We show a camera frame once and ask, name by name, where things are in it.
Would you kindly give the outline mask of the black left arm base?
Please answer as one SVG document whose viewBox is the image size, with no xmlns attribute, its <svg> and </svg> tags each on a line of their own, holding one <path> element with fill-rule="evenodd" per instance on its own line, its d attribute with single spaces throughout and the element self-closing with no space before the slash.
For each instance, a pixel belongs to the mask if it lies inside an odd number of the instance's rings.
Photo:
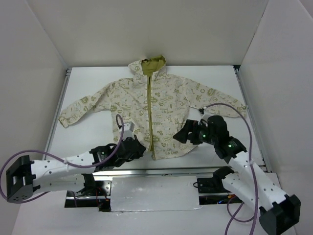
<svg viewBox="0 0 313 235">
<path fill-rule="evenodd" d="M 83 174 L 84 187 L 79 191 L 83 198 L 89 198 L 100 212 L 111 211 L 111 181 L 96 181 L 93 174 Z"/>
</svg>

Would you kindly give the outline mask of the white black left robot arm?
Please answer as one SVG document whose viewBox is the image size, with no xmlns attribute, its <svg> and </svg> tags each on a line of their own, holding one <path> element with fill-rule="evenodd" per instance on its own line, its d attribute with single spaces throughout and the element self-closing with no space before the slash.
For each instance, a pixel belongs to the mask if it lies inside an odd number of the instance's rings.
<svg viewBox="0 0 313 235">
<path fill-rule="evenodd" d="M 93 173 L 139 159 L 145 150 L 136 137 L 128 137 L 65 159 L 31 160 L 24 151 L 5 171 L 5 199 L 20 204 L 37 199 L 39 193 L 62 190 L 91 195 L 96 189 Z"/>
</svg>

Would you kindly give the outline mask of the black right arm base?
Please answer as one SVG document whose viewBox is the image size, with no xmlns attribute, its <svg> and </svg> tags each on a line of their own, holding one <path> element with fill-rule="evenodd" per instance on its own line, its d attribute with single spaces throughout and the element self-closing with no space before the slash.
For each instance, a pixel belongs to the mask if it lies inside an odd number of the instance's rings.
<svg viewBox="0 0 313 235">
<path fill-rule="evenodd" d="M 223 187 L 222 179 L 227 175 L 234 173 L 232 168 L 224 166 L 213 172 L 211 178 L 198 178 L 193 186 L 198 189 L 198 193 L 226 193 L 229 192 Z"/>
</svg>

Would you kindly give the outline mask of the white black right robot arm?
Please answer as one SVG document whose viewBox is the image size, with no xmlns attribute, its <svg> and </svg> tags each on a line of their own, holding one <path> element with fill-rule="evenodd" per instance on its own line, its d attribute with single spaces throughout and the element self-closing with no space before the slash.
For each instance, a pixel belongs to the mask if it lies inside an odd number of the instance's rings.
<svg viewBox="0 0 313 235">
<path fill-rule="evenodd" d="M 299 222 L 300 199 L 296 195 L 288 195 L 264 173 L 245 146 L 230 136 L 221 116 L 187 120 L 173 138 L 181 143 L 214 146 L 218 157 L 228 164 L 215 171 L 214 189 L 235 194 L 253 209 L 267 234 L 281 235 Z"/>
</svg>

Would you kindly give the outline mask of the cream green printed hooded jacket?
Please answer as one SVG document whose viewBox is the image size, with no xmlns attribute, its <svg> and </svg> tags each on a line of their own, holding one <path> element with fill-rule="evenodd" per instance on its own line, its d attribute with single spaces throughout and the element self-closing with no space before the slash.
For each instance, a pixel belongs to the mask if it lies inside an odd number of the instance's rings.
<svg viewBox="0 0 313 235">
<path fill-rule="evenodd" d="M 166 71 L 164 56 L 129 64 L 132 78 L 111 82 L 93 95 L 87 95 L 63 109 L 58 117 L 63 127 L 83 116 L 109 110 L 134 123 L 139 142 L 154 160 L 181 157 L 194 149 L 190 143 L 173 138 L 186 123 L 190 108 L 206 108 L 210 113 L 229 118 L 246 115 L 238 99 L 191 79 Z"/>
</svg>

